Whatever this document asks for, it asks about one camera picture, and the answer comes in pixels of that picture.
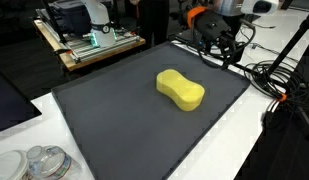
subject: gray mat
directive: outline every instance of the gray mat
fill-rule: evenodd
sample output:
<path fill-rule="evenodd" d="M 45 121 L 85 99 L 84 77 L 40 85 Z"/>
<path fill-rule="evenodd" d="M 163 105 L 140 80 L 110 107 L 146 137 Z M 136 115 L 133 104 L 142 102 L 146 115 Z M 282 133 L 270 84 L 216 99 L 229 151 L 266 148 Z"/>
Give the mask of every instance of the gray mat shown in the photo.
<path fill-rule="evenodd" d="M 179 110 L 156 90 L 156 75 L 168 68 L 205 88 L 195 111 Z M 52 92 L 96 179 L 158 180 L 173 172 L 248 85 L 166 43 Z"/>

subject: jar lid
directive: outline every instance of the jar lid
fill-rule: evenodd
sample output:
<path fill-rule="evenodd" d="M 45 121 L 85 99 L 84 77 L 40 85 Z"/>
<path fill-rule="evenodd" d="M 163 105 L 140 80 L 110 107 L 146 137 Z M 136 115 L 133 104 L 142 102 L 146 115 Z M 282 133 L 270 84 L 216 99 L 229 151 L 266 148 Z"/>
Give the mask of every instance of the jar lid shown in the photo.
<path fill-rule="evenodd" d="M 34 146 L 27 152 L 27 159 L 29 161 L 38 161 L 44 157 L 44 148 L 42 146 Z"/>
<path fill-rule="evenodd" d="M 27 168 L 25 151 L 15 150 L 0 155 L 0 180 L 20 180 Z"/>

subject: computer screen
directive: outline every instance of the computer screen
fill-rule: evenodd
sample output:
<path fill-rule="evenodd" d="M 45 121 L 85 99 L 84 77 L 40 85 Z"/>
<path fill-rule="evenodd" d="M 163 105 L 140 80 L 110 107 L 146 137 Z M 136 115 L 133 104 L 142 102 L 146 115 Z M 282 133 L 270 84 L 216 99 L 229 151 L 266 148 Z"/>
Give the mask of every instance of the computer screen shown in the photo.
<path fill-rule="evenodd" d="M 41 112 L 0 71 L 0 132 L 41 115 Z"/>

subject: wooden table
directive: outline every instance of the wooden table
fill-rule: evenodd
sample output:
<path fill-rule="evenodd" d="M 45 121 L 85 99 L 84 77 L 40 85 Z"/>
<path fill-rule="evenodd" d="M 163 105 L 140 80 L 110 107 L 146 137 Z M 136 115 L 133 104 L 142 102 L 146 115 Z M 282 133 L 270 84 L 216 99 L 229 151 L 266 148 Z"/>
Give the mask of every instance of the wooden table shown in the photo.
<path fill-rule="evenodd" d="M 58 49 L 63 49 L 60 42 L 58 42 L 52 35 L 52 33 L 42 24 L 41 20 L 34 20 L 34 26 L 36 26 L 35 28 L 43 35 L 43 37 L 47 40 L 47 42 L 52 46 L 53 50 L 58 50 Z M 135 41 L 132 44 L 126 44 L 120 48 L 113 48 L 113 50 L 108 51 L 100 56 L 97 56 L 91 60 L 88 61 L 83 61 L 83 62 L 79 62 L 79 63 L 75 63 L 75 61 L 73 60 L 73 58 L 66 54 L 60 54 L 60 60 L 63 62 L 63 64 L 65 65 L 66 69 L 68 71 L 74 71 L 76 69 L 88 66 L 90 64 L 93 64 L 95 62 L 107 59 L 109 57 L 112 57 L 114 55 L 120 54 L 122 52 L 126 52 L 128 50 L 134 49 L 136 47 L 139 47 L 141 45 L 145 44 L 145 39 L 140 38 L 139 41 Z"/>

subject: plastic container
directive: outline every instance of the plastic container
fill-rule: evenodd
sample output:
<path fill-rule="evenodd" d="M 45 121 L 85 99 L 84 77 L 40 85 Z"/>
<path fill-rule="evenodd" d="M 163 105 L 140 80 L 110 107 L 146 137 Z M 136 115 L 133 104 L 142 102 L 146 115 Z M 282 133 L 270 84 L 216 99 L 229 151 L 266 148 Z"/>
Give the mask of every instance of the plastic container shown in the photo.
<path fill-rule="evenodd" d="M 30 180 L 29 162 L 24 151 L 10 151 L 0 155 L 0 180 Z"/>
<path fill-rule="evenodd" d="M 81 166 L 57 146 L 35 146 L 27 152 L 29 173 L 35 179 L 80 179 Z"/>
<path fill-rule="evenodd" d="M 91 19 L 81 0 L 58 0 L 50 4 L 63 19 L 71 33 L 82 36 L 91 31 Z"/>

